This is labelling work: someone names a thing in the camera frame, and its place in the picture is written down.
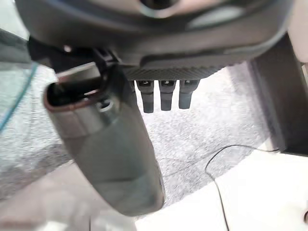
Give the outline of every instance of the wire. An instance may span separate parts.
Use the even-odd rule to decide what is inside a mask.
[[[215,159],[215,157],[216,157],[217,155],[219,155],[219,154],[220,154],[222,151],[224,151],[225,149],[228,149],[228,148],[231,148],[231,147],[244,147],[244,148],[248,148],[248,149],[252,149],[252,150],[258,150],[258,151],[267,152],[267,153],[273,153],[273,152],[279,151],[279,149],[275,149],[275,150],[270,150],[270,151],[269,151],[269,150],[263,150],[263,149],[255,148],[255,147],[252,147],[252,146],[249,146],[249,145],[232,144],[232,145],[228,145],[228,146],[222,147],[222,148],[221,148],[218,152],[216,152],[216,153],[209,159],[209,161],[207,162],[207,164],[206,164],[206,166],[205,166],[205,173],[213,180],[213,182],[215,183],[215,186],[216,186],[216,188],[217,188],[218,195],[219,195],[219,201],[220,201],[220,205],[221,205],[221,210],[222,210],[222,214],[223,214],[223,218],[224,218],[224,221],[225,221],[225,224],[226,224],[226,229],[227,229],[227,231],[230,231],[230,228],[229,228],[229,224],[228,224],[228,221],[227,221],[226,211],[225,211],[225,207],[224,207],[224,204],[223,204],[221,192],[220,192],[220,189],[219,189],[218,183],[216,182],[215,177],[213,177],[212,174],[211,174],[210,172],[207,171],[207,168],[208,168],[208,166],[210,165],[210,163],[212,162],[212,160]]]
[[[5,113],[3,120],[0,121],[0,133],[4,130],[5,125],[9,122],[10,118],[12,117],[12,115],[14,114],[15,110],[17,109],[19,103],[21,102],[21,100],[23,99],[24,95],[26,94],[31,81],[36,73],[36,70],[38,68],[38,64],[34,63],[31,67],[31,73],[29,78],[27,78],[25,86],[23,87],[22,91],[19,93],[17,99],[15,100],[13,106]]]
[[[205,174],[207,174],[214,182],[216,188],[217,188],[217,191],[218,191],[218,195],[219,195],[219,201],[220,201],[220,205],[221,205],[221,210],[222,210],[222,214],[223,214],[223,217],[224,217],[224,222],[225,222],[225,225],[226,225],[226,229],[227,231],[230,231],[230,228],[229,228],[229,224],[228,224],[228,221],[227,221],[227,216],[226,216],[226,211],[225,211],[225,207],[224,207],[224,204],[223,204],[223,200],[222,200],[222,196],[221,196],[221,192],[220,192],[220,189],[219,189],[219,186],[218,186],[218,183],[215,179],[215,177],[213,177],[213,175],[208,172],[207,168],[209,167],[210,163],[215,159],[216,156],[218,156],[222,151],[228,149],[228,148],[231,148],[231,147],[242,147],[242,148],[248,148],[248,149],[252,149],[252,150],[257,150],[257,151],[261,151],[261,152],[266,152],[266,153],[273,153],[273,152],[277,152],[279,151],[279,149],[275,149],[275,150],[263,150],[263,149],[259,149],[259,148],[255,148],[253,146],[249,146],[249,145],[244,145],[244,144],[232,144],[232,145],[227,145],[227,146],[224,146],[222,148],[219,148],[218,150],[215,150],[213,151],[216,152],[209,160],[208,162],[206,163],[205,165]],[[178,160],[178,159],[175,159],[175,158],[160,158],[161,160],[173,160],[173,161],[178,161],[178,162],[183,162],[183,163],[186,163],[186,164],[190,164],[184,168],[181,168],[179,169],[178,171],[176,172],[173,172],[169,175],[165,175],[163,177],[170,177],[170,176],[173,176],[181,171],[184,171],[186,170],[188,167],[192,167],[193,165],[195,164],[198,164],[200,161],[204,160],[205,158],[207,158],[207,156],[204,156],[204,157],[201,157],[200,159],[196,160],[196,161],[183,161],[183,160]]]

